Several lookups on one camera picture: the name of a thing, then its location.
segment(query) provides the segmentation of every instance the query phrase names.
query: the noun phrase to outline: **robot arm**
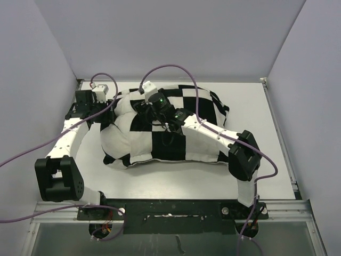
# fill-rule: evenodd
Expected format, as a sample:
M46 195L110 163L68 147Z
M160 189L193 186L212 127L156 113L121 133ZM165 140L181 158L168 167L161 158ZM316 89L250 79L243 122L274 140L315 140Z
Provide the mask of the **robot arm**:
M76 102L72 104L66 115L63 135L45 158L35 163L38 185L44 201L71 201L76 204L99 205L105 197L99 191L91 190L84 185L82 175L75 163L79 146L92 123L111 122L112 109L102 115L70 129L82 119L99 112L108 106L106 100L108 87L95 86L92 90L76 91Z
M150 81L144 83L142 88L146 106L150 105L155 119L163 123L169 132L191 136L211 144L229 157L229 171L237 179L238 201L246 207L250 207L254 202L254 181L257 178L261 156L233 140L224 138L222 135L241 140L259 149L252 133L249 131L242 133L229 131L201 119L200 124L196 114L187 109L175 109ZM203 126L203 123L217 133Z

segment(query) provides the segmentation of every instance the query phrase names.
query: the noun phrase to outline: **white table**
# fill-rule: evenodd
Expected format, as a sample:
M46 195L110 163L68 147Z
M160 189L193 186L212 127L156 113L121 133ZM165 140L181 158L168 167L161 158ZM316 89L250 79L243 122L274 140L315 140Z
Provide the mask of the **white table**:
M115 94L113 82L108 98ZM163 87L170 83L155 83ZM120 90L136 88L139 82L118 83ZM226 128L253 133L259 148L278 166L276 177L258 182L261 199L295 199L290 176L273 124L269 105L261 83L198 83L214 91L230 107ZM89 89L83 82L82 90ZM85 185L104 192L107 198L148 199L236 199L237 182L223 164L160 163L138 164L126 170L115 170L103 164L100 125L94 124L85 136L76 163ZM264 158L258 176L271 174L274 169Z

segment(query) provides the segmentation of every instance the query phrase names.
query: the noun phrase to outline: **black mounting base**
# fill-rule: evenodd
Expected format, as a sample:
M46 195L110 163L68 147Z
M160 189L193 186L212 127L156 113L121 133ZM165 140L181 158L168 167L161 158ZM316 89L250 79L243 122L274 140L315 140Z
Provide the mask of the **black mounting base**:
M125 209L124 234L235 234L233 220L246 219L251 210L237 200L107 199L107 205ZM262 206L265 203L257 203L252 218L269 218L259 214ZM107 211L80 209L77 220L106 221L108 216ZM112 220L123 217L113 212Z

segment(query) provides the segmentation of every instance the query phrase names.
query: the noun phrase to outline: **black and white checkered fabric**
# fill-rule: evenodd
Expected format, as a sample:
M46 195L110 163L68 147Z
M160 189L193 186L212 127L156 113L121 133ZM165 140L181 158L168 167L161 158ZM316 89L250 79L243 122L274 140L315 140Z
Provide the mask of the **black and white checkered fabric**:
M163 94L175 108L195 113L196 91L191 85L170 85ZM165 129L152 126L140 119L133 106L144 100L137 89L122 91L115 102L113 124L101 125L101 143L105 152L104 164L125 169L136 163L158 161L201 161L227 163L228 158L216 147L196 139L174 134L169 146L162 143ZM218 96L207 89L199 89L199 116L219 127L224 127L229 108Z

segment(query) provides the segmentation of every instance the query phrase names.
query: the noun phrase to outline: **gray wall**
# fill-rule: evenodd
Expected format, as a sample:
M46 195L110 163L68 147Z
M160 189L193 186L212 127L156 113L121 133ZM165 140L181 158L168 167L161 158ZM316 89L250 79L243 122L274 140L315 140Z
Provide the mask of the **gray wall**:
M328 255L340 255L341 2L307 0L269 75L300 189Z
M66 59L34 1L0 3L0 162L57 135L76 86ZM0 219L33 213L40 199L35 159L0 169ZM0 255L19 255L29 221L0 225Z
M35 1L77 78L105 71L131 81L173 62L199 81L258 82L305 0Z

